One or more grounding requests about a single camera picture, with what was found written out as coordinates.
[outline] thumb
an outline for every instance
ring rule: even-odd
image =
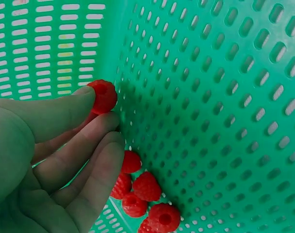
[[[84,86],[71,96],[55,100],[0,100],[0,108],[21,118],[33,133],[35,143],[40,143],[79,126],[90,113],[94,100],[94,90]]]

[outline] green plastic basket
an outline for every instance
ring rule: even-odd
[[[177,232],[295,233],[295,0],[0,0],[0,97],[97,78]],[[142,220],[109,199],[91,232]]]

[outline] skin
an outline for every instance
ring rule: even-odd
[[[83,87],[56,100],[0,100],[0,233],[89,231],[124,155],[117,115],[94,118],[94,98]]]

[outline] raspberry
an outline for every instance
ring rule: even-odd
[[[146,213],[147,202],[130,192],[123,197],[122,208],[130,217],[142,217]]]
[[[123,173],[134,173],[141,168],[141,159],[138,154],[133,151],[126,150],[124,152],[123,164],[121,172]]]
[[[131,176],[120,173],[110,195],[115,199],[121,200],[131,191],[131,186]]]
[[[144,221],[141,223],[138,233],[158,233],[154,230],[152,230],[151,226],[149,225],[148,218],[144,219]]]
[[[180,225],[180,212],[169,204],[154,205],[149,214],[149,225],[154,231],[167,233],[175,231]]]
[[[145,201],[157,201],[160,199],[161,188],[152,173],[146,171],[133,182],[134,193]]]
[[[112,83],[105,80],[95,80],[88,84],[96,94],[92,112],[95,114],[108,113],[112,110],[117,102],[117,93]]]

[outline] fingernail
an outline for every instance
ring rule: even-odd
[[[93,91],[93,88],[90,86],[83,86],[82,88],[79,88],[77,91],[73,93],[74,96],[87,94],[89,92]]]

